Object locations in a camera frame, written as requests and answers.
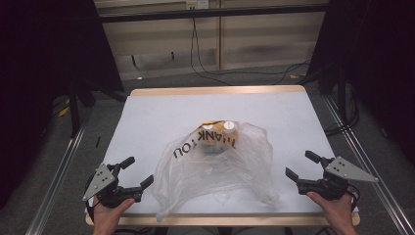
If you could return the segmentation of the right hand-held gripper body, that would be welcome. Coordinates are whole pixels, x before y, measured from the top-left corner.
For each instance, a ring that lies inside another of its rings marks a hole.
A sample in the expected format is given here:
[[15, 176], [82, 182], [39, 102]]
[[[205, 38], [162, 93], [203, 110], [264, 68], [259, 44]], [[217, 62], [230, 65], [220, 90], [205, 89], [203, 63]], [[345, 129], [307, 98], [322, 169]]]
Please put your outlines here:
[[323, 177], [318, 180], [299, 178], [296, 185], [301, 195], [305, 195], [308, 192], [316, 192], [326, 200], [338, 200], [347, 192], [351, 180], [371, 183], [379, 181], [377, 177], [342, 157], [332, 159], [321, 158], [320, 164], [323, 168]]

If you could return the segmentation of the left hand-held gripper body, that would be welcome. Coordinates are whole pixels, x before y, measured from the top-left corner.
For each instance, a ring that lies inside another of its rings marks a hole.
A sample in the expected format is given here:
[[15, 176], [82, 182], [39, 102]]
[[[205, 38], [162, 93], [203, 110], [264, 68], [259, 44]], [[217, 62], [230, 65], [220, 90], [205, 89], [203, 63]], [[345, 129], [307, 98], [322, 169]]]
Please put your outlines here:
[[88, 203], [96, 197], [98, 202], [107, 208], [116, 208], [124, 200], [132, 198], [136, 203], [141, 201], [144, 192], [144, 183], [138, 187], [124, 188], [119, 186], [118, 174], [126, 169], [130, 163], [104, 164], [101, 163], [88, 181], [82, 201]]

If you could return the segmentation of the clear plastic bag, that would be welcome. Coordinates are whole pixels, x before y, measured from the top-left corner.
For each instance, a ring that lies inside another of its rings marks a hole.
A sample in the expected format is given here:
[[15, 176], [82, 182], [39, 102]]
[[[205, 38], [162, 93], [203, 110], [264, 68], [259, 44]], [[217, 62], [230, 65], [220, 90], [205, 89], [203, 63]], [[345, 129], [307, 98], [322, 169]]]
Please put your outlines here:
[[197, 127], [190, 134], [169, 143], [156, 167], [153, 195], [160, 205], [157, 221], [163, 221], [186, 201], [210, 193], [249, 187], [257, 199], [273, 208], [279, 201], [271, 167], [273, 147], [267, 132], [246, 122], [237, 123], [239, 139], [235, 149], [221, 147], [221, 127], [215, 124], [218, 154], [207, 154], [198, 141]]

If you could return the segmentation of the orange juice bottle white cap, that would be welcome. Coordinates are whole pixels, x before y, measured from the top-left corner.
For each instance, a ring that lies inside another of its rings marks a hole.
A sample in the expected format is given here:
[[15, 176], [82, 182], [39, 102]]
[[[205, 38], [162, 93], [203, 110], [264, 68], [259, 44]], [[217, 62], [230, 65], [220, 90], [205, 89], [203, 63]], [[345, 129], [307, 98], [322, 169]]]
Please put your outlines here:
[[237, 123], [231, 120], [223, 122], [221, 127], [221, 147], [224, 151], [228, 149], [235, 149], [236, 143], [239, 139], [239, 130]]
[[201, 143], [205, 153], [213, 155], [219, 153], [214, 137], [214, 129], [212, 124], [202, 124], [198, 130], [198, 141]]

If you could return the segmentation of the person's right hand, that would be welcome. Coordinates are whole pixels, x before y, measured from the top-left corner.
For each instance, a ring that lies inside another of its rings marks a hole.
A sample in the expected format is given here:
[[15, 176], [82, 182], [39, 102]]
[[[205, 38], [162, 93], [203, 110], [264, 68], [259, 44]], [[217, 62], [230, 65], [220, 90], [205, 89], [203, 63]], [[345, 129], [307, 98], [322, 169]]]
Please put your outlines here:
[[332, 227], [353, 227], [351, 218], [351, 196], [343, 195], [339, 200], [328, 201], [316, 192], [306, 194], [324, 212], [327, 221]]

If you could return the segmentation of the person's left hand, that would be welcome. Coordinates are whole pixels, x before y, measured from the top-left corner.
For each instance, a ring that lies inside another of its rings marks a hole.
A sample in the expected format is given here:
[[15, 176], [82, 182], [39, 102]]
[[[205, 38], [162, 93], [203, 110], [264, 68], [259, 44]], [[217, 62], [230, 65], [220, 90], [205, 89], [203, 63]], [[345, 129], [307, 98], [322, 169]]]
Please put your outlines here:
[[94, 214], [94, 230], [115, 231], [120, 217], [135, 203], [134, 199], [126, 199], [116, 208], [107, 208], [102, 204], [98, 204], [93, 211]]

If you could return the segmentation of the black metal stand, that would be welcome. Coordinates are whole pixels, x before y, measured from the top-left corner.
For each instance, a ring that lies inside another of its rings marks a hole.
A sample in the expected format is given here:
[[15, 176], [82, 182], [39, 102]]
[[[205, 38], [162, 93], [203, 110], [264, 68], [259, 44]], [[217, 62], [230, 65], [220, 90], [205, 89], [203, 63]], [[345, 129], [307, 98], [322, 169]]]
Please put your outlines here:
[[93, 97], [89, 84], [81, 81], [71, 81], [68, 86], [69, 110], [71, 118], [71, 138], [74, 138], [80, 129], [81, 122], [79, 118], [78, 102], [84, 107], [93, 107], [95, 98]]

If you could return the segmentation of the black curtain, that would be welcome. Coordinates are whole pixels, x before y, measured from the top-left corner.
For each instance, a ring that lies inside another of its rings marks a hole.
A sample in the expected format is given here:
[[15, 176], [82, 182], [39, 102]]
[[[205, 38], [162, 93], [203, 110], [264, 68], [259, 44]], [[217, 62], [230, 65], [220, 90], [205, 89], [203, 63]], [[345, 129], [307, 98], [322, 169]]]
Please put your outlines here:
[[329, 0], [307, 74], [350, 82], [415, 165], [415, 0]]
[[0, 210], [38, 153], [53, 101], [123, 89], [94, 0], [0, 0]]

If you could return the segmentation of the black horizontal bar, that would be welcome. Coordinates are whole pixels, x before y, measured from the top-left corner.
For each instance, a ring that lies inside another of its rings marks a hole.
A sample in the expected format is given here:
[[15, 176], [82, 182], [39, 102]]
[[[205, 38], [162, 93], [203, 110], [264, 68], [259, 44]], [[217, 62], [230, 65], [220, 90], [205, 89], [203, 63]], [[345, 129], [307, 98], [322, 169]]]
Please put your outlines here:
[[101, 15], [98, 18], [98, 21], [101, 23], [124, 23], [124, 22], [182, 20], [182, 19], [197, 19], [197, 18], [236, 17], [236, 16], [272, 15], [272, 14], [299, 14], [299, 13], [325, 12], [328, 8], [329, 8], [328, 4], [311, 4], [311, 5], [287, 5], [287, 6], [272, 6], [272, 7], [182, 10], [182, 11], [134, 13], [134, 14], [108, 14], [108, 15]]

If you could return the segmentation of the metal floor rail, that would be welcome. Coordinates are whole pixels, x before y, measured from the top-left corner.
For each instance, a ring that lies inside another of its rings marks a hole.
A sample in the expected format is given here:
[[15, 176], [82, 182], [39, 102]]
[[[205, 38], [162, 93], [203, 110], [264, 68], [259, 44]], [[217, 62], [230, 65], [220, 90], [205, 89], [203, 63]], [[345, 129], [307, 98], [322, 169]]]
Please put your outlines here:
[[392, 195], [392, 192], [384, 182], [381, 174], [371, 162], [368, 154], [360, 144], [351, 127], [346, 125], [344, 120], [341, 118], [338, 105], [335, 103], [334, 99], [330, 96], [324, 95], [323, 100], [326, 103], [326, 106], [328, 107], [332, 117], [334, 118], [336, 126], [341, 129], [342, 136], [346, 139], [347, 144], [351, 148], [360, 166], [379, 179], [379, 182], [373, 183], [372, 187], [382, 202], [387, 213], [389, 214], [390, 218], [392, 219], [392, 222], [397, 228], [399, 234], [415, 235], [415, 227], [411, 224], [403, 208], [400, 206], [396, 198]]
[[28, 226], [25, 235], [42, 235], [46, 223], [49, 219], [51, 211], [55, 206], [61, 188], [63, 186], [64, 180], [68, 174], [71, 162], [74, 158], [74, 155], [78, 149], [78, 146], [82, 140], [82, 137], [85, 132], [85, 127], [91, 118], [93, 113], [93, 108], [87, 108], [86, 113], [81, 120], [79, 129], [75, 132], [74, 136], [71, 137], [66, 151], [62, 156], [59, 167], [57, 168], [52, 182], [50, 183], [46, 194], [44, 195], [42, 202], [36, 213]]

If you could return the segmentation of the white wall socket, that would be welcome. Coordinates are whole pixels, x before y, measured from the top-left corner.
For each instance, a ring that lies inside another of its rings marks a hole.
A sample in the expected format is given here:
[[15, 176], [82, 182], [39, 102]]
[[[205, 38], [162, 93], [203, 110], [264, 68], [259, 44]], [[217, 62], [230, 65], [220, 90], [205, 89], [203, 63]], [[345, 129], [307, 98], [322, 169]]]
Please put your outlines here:
[[209, 8], [208, 0], [186, 0], [187, 10], [204, 10]]

